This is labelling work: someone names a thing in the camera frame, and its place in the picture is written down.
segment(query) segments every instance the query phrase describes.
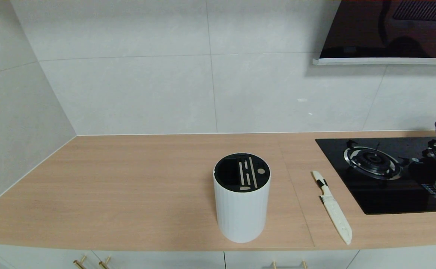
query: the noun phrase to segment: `knife handle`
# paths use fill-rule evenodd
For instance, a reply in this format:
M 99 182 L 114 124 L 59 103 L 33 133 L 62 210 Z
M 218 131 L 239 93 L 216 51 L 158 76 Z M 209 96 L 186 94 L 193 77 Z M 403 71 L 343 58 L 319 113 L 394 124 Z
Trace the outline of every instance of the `knife handle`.
M 332 196 L 331 191 L 327 185 L 326 179 L 318 171 L 313 171 L 312 175 L 317 182 L 317 185 L 322 189 L 323 195 Z

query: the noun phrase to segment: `gold cabinet handle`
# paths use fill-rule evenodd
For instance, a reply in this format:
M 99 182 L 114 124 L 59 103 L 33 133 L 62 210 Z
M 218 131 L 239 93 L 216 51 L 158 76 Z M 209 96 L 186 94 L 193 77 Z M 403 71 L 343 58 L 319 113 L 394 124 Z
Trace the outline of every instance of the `gold cabinet handle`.
M 77 266 L 78 269 L 87 269 L 83 265 L 86 258 L 87 258 L 87 256 L 83 256 L 82 259 L 80 260 L 80 262 L 78 260 L 75 260 L 74 261 L 75 266 Z
M 307 264 L 306 264 L 305 260 L 303 260 L 303 267 L 304 267 L 304 269 L 307 269 Z M 275 261 L 273 261 L 273 269 L 276 269 L 276 262 Z
M 102 269 L 110 269 L 110 268 L 107 266 L 107 264 L 109 264 L 109 262 L 110 262 L 110 256 L 107 258 L 107 260 L 106 260 L 105 262 L 100 261 L 100 262 L 99 262 L 99 266 L 100 266 Z

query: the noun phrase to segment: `black knife block top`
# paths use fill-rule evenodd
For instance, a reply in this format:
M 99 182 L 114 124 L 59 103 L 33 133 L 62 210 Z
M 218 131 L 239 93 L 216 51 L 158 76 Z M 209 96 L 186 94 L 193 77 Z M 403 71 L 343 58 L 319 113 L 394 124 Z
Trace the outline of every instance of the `black knife block top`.
M 268 164 L 260 157 L 249 153 L 228 155 L 216 164 L 214 170 L 218 184 L 235 192 L 256 191 L 270 180 L 270 175 Z

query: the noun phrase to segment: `knife blade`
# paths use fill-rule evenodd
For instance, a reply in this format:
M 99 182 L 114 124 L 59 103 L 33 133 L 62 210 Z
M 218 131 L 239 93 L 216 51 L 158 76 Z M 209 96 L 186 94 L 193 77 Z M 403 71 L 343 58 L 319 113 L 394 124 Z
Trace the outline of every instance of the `knife blade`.
M 344 242 L 347 245 L 351 244 L 351 240 L 352 240 L 351 226 L 349 225 L 349 222 L 344 216 L 344 213 L 339 207 L 339 204 L 337 203 L 336 199 L 334 199 L 333 195 L 331 194 L 331 191 L 329 189 L 329 186 L 327 185 L 326 180 L 318 171 L 313 171 L 312 176 L 314 177 L 317 184 L 323 191 L 323 194 L 320 196 L 321 201 L 323 202 L 324 207 L 326 208 L 326 211 L 329 214 L 329 217 L 331 218 L 331 221 L 334 224 L 334 227 L 336 228 L 337 232 L 341 236 L 342 240 L 344 240 Z

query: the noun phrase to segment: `wooden countertop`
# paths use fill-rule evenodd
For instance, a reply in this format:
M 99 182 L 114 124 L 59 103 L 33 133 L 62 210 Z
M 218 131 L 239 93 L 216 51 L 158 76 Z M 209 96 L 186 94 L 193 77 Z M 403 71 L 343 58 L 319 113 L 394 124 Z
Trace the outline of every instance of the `wooden countertop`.
M 436 213 L 365 215 L 314 139 L 433 136 L 432 131 L 78 136 L 0 198 L 0 244 L 91 250 L 321 250 L 436 245 Z M 266 227 L 227 240 L 212 171 L 234 152 L 272 170 Z M 351 227 L 347 246 L 311 170 Z

